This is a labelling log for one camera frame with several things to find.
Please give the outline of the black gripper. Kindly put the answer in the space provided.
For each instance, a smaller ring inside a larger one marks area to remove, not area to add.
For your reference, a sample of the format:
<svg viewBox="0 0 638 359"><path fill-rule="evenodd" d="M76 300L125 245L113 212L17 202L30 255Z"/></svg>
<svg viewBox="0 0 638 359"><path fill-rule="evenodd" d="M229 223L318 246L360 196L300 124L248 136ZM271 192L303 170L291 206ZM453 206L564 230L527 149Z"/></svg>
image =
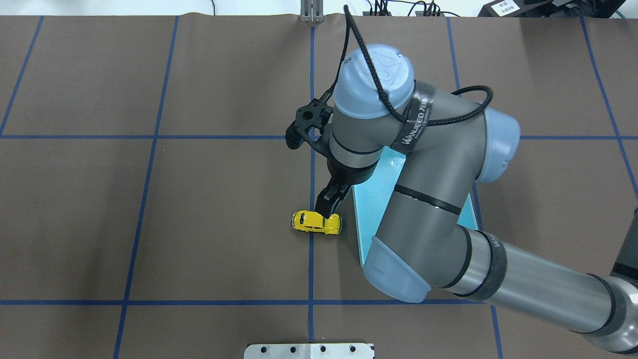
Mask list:
<svg viewBox="0 0 638 359"><path fill-rule="evenodd" d="M330 218L353 185L361 184L372 177L374 152L359 154L330 150L326 166L330 180L317 195L314 211L323 218Z"/></svg>

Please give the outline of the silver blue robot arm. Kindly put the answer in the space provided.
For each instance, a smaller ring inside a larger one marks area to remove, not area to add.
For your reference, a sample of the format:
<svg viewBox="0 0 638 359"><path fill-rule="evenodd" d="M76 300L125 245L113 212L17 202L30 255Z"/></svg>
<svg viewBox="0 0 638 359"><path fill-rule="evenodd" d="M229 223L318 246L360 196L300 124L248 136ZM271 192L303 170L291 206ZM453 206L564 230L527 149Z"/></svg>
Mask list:
<svg viewBox="0 0 638 359"><path fill-rule="evenodd" d="M607 352L637 354L637 220L608 277L552 263L493 234L458 225L472 184L492 182L517 150L520 127L488 107L416 80L396 48L343 52L332 114L321 115L318 150L331 180L315 209L325 217L373 174L384 148L406 157L364 261L379 291L422 302L431 288L501 305L581 334Z"/></svg>

